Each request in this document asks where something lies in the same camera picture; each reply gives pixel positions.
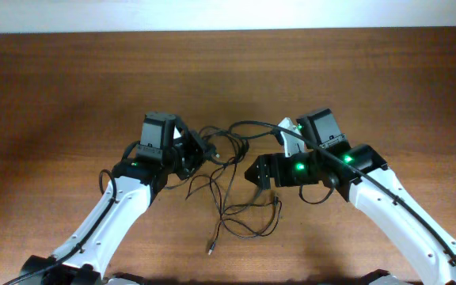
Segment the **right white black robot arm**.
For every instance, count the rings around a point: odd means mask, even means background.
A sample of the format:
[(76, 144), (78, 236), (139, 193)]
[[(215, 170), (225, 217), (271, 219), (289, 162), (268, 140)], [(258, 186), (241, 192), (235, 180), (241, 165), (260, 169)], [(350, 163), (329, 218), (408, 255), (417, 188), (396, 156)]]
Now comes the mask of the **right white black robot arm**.
[(245, 179), (266, 190), (323, 184), (363, 212), (424, 284), (456, 284), (456, 239), (405, 190), (371, 146), (350, 146), (328, 108), (272, 125), (283, 152), (262, 154)]

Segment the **black usb cable silver plug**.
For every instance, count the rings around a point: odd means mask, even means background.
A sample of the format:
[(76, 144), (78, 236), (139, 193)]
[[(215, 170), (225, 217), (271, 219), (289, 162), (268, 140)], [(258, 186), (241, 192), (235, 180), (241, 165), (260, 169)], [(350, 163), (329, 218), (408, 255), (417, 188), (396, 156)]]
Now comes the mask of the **black usb cable silver plug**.
[[(208, 176), (207, 188), (212, 196), (218, 217), (215, 232), (207, 247), (208, 256), (216, 250), (223, 231), (236, 238), (251, 240), (270, 236), (279, 225), (283, 202), (277, 195), (271, 195), (266, 201), (260, 200), (262, 190), (258, 188), (247, 202), (231, 203), (229, 201), (237, 172), (238, 163), (231, 158)], [(268, 220), (260, 228), (245, 221), (252, 211), (257, 210), (267, 210), (269, 213)]]

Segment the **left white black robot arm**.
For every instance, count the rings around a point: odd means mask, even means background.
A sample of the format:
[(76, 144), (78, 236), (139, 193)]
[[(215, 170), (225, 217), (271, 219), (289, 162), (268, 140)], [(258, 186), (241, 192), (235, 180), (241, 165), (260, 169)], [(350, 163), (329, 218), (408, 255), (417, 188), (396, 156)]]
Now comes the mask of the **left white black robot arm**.
[(169, 175), (185, 181), (215, 152), (178, 116), (148, 112), (139, 140), (127, 146), (110, 170), (102, 192), (83, 223), (49, 257), (31, 256), (14, 284), (101, 284), (115, 251), (145, 213)]

